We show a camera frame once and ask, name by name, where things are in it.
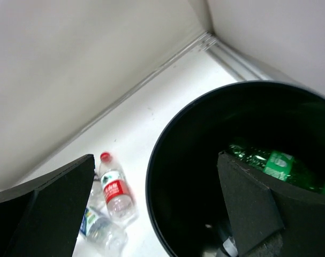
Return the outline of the clear plastic bottle white cap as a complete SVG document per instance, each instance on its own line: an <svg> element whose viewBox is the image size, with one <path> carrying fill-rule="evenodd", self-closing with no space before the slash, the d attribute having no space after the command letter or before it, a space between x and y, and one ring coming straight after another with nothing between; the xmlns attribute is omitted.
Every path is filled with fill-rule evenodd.
<svg viewBox="0 0 325 257"><path fill-rule="evenodd" d="M205 227L208 235L205 251L208 256L239 256L228 216Z"/></svg>

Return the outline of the green plastic bottle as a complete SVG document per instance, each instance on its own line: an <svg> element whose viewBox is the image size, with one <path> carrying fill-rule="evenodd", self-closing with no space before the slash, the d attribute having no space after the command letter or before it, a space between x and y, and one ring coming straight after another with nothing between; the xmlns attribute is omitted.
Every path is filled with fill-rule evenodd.
<svg viewBox="0 0 325 257"><path fill-rule="evenodd" d="M292 155L237 143L231 144L228 152L240 161L276 179L325 195L325 180Z"/></svg>

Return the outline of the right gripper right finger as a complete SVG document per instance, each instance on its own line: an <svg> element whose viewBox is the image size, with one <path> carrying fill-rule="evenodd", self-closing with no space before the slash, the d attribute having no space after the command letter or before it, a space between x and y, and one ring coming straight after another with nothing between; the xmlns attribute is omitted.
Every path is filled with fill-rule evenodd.
<svg viewBox="0 0 325 257"><path fill-rule="evenodd" d="M239 256L325 256L325 195L221 152L218 175Z"/></svg>

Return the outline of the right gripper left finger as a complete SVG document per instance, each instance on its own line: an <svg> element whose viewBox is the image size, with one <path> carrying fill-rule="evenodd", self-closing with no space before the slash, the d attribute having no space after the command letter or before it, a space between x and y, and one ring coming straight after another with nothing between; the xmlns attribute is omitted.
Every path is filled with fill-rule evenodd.
<svg viewBox="0 0 325 257"><path fill-rule="evenodd" d="M0 192L0 256L72 256L94 179L84 155Z"/></svg>

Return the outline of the clear bottle blue white label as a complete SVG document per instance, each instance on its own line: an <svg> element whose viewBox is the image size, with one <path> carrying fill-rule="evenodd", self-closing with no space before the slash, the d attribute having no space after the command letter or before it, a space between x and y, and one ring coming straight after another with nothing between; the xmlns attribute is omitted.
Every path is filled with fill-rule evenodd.
<svg viewBox="0 0 325 257"><path fill-rule="evenodd" d="M101 184L94 182L79 233L103 256L121 256L127 243L127 234L101 212L104 206Z"/></svg>

